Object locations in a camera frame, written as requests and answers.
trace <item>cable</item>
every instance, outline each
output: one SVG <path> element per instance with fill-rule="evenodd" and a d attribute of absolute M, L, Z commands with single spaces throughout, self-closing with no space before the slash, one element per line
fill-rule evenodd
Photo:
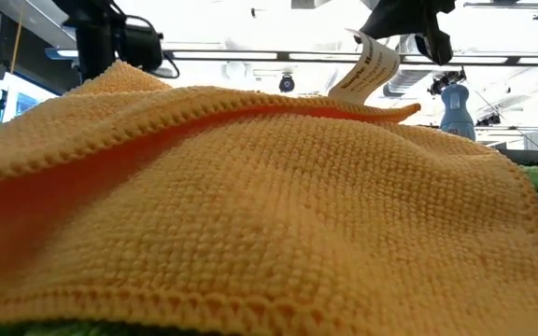
<path fill-rule="evenodd" d="M 163 75 L 160 75 L 160 74 L 156 74 L 158 77 L 161 77 L 161 78 L 164 78 L 164 79 L 177 79 L 180 75 L 179 73 L 179 69 L 177 68 L 177 65 L 174 63 L 174 60 L 172 60 L 171 57 L 169 57 L 169 55 L 167 55 L 167 53 L 165 53 L 165 51 L 163 51 L 163 57 L 169 61 L 170 64 L 172 64 L 172 66 L 174 67 L 174 69 L 176 69 L 176 74 L 174 76 L 163 76 Z"/>
<path fill-rule="evenodd" d="M 154 30 L 154 27 L 153 27 L 152 23 L 150 23 L 150 21 L 145 19 L 145 18 L 136 16 L 136 15 L 126 15 L 126 19 L 141 20 L 142 22 L 146 23 L 149 26 L 150 29 Z M 166 75 L 156 73 L 155 71 L 151 71 L 151 74 L 156 76 L 156 77 L 163 78 L 163 79 L 177 79 L 180 76 L 179 69 L 177 68 L 177 65 L 174 63 L 174 60 L 165 51 L 162 51 L 162 53 L 163 53 L 163 57 L 167 61 L 169 61 L 170 64 L 172 64 L 174 69 L 176 69 L 176 74 L 172 75 L 172 76 L 166 76 Z"/>
<path fill-rule="evenodd" d="M 20 45 L 20 32 L 22 31 L 22 19 L 24 19 L 24 5 L 26 5 L 26 1 L 22 1 L 22 5 L 20 7 L 20 18 L 18 19 L 18 31 L 16 31 L 14 53 L 11 56 L 11 65 L 9 66 L 9 73 L 11 75 L 14 75 L 14 67 L 16 66 L 16 57 L 18 56 L 18 46 Z"/>
<path fill-rule="evenodd" d="M 468 84 L 469 87 L 471 87 L 473 89 L 473 92 L 476 93 L 476 95 L 478 95 L 479 97 L 481 97 L 481 99 L 483 100 L 483 102 L 485 102 L 485 104 L 487 104 L 493 111 L 494 113 L 496 113 L 498 116 L 500 116 L 500 118 L 506 120 L 506 121 L 509 121 L 506 117 L 504 117 L 499 111 L 497 108 L 493 107 L 492 104 L 489 103 L 489 101 L 487 99 L 485 99 L 485 97 L 483 97 L 483 95 L 481 93 L 479 93 L 479 91 L 475 90 L 472 85 L 468 82 L 468 79 L 465 80 L 466 84 Z M 510 126 L 510 128 L 513 128 L 515 129 L 516 131 L 518 131 L 520 133 L 520 135 L 522 135 L 522 137 L 524 137 L 525 139 L 529 140 L 533 145 L 535 145 L 537 148 L 538 148 L 538 145 L 537 143 L 535 143 L 534 141 L 532 141 L 532 139 L 530 139 L 525 133 L 523 133 L 516 125 L 512 125 Z"/>

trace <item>ceiling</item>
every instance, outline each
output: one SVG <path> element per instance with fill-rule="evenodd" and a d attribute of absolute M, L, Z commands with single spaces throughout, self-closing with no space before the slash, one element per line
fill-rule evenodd
<path fill-rule="evenodd" d="M 18 18 L 24 0 L 0 0 L 0 10 Z M 116 0 L 124 12 L 148 19 L 163 32 L 165 49 L 239 49 L 355 52 L 357 45 L 345 28 L 358 29 L 377 0 Z M 438 16 L 440 28 L 452 39 L 456 55 L 475 53 L 538 53 L 538 20 L 530 9 L 475 9 L 456 2 L 456 10 Z M 520 3 L 538 1 L 520 1 Z M 65 15 L 51 0 L 28 0 L 23 24 L 54 46 L 73 48 L 71 33 L 60 28 Z M 395 48 L 399 37 L 380 42 Z M 175 87 L 217 85 L 278 93 L 282 74 L 292 74 L 294 95 L 324 94 L 352 64 L 181 62 L 181 77 L 167 80 Z M 436 66 L 405 73 L 395 97 L 382 90 L 367 100 L 383 107 L 421 103 L 408 123 L 437 124 L 443 113 L 438 97 L 427 88 Z M 503 124 L 537 123 L 538 68 L 467 67 L 471 90 L 469 110 L 474 118 L 500 108 Z"/>

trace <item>black equipment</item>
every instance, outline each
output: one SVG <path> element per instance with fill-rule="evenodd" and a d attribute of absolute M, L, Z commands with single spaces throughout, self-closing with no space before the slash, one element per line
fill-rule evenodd
<path fill-rule="evenodd" d="M 64 25 L 76 29 L 82 80 L 99 76 L 117 58 L 159 77 L 179 77 L 179 70 L 171 55 L 162 51 L 163 35 L 157 33 L 147 20 L 124 14 L 113 0 L 53 2 L 69 17 Z M 434 63 L 443 65 L 451 60 L 452 49 L 449 35 L 439 30 L 436 15 L 440 11 L 452 11 L 455 8 L 454 2 L 455 0 L 381 0 L 361 32 L 375 39 L 415 34 L 420 53 Z M 255 10 L 251 11 L 251 15 L 256 16 Z M 136 19 L 146 25 L 128 24 L 128 19 Z M 161 69 L 157 71 L 163 58 L 172 64 L 176 72 L 167 75 Z M 293 89 L 291 78 L 282 78 L 282 83 L 291 84 Z"/>
<path fill-rule="evenodd" d="M 498 112 L 493 112 L 492 114 L 477 120 L 475 126 L 486 127 L 486 126 L 499 125 L 501 123 L 502 123 L 502 119 L 500 118 L 500 114 Z"/>
<path fill-rule="evenodd" d="M 116 58 L 148 72 L 161 66 L 163 35 L 145 19 L 124 14 L 113 0 L 53 2 L 69 17 L 64 25 L 76 28 L 82 80 L 99 76 Z M 128 19 L 142 21 L 146 26 L 128 24 Z"/>
<path fill-rule="evenodd" d="M 441 92 L 448 85 L 458 84 L 466 80 L 466 73 L 464 72 L 464 67 L 460 71 L 445 71 L 441 75 L 433 76 L 433 83 L 427 89 L 427 92 L 431 95 L 441 94 Z"/>
<path fill-rule="evenodd" d="M 456 0 L 381 0 L 362 26 L 361 32 L 374 39 L 414 34 L 418 51 L 444 65 L 452 57 L 449 35 L 439 30 L 437 13 L 451 12 Z"/>

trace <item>camera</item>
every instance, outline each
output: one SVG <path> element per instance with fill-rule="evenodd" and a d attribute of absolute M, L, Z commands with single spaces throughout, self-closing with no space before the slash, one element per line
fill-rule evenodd
<path fill-rule="evenodd" d="M 427 92 L 432 96 L 441 94 L 448 85 L 458 84 L 463 80 L 466 80 L 464 67 L 460 71 L 445 71 L 443 74 L 433 77 L 433 83 L 427 89 Z"/>
<path fill-rule="evenodd" d="M 279 81 L 279 90 L 284 93 L 294 91 L 294 79 L 292 79 L 291 75 L 284 75 L 281 77 L 281 80 Z"/>

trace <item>window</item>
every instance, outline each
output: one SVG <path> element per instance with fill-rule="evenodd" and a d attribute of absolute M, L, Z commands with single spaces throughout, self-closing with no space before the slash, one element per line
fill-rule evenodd
<path fill-rule="evenodd" d="M 18 100 L 16 101 L 16 114 L 15 117 L 21 116 L 26 110 L 37 105 L 39 101 L 37 99 L 26 95 L 24 93 L 18 92 Z"/>

